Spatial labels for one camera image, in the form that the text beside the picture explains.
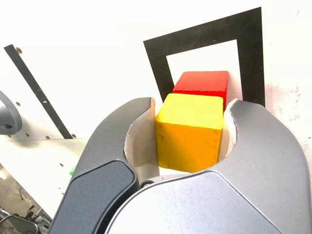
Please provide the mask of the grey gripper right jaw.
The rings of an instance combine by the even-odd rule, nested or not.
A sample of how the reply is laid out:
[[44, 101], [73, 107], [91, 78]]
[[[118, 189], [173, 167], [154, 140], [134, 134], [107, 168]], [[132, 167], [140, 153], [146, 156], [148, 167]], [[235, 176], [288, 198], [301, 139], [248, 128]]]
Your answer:
[[235, 144], [204, 171], [143, 188], [108, 234], [308, 234], [310, 173], [291, 131], [262, 105], [235, 101]]

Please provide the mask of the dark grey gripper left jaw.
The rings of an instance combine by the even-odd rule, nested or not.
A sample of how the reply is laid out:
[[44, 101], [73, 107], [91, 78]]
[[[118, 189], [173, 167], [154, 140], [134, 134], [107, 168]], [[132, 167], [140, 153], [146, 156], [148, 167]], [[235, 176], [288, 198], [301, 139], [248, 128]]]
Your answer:
[[141, 183], [158, 175], [155, 100], [136, 98], [94, 130], [49, 233], [104, 233], [117, 209]]

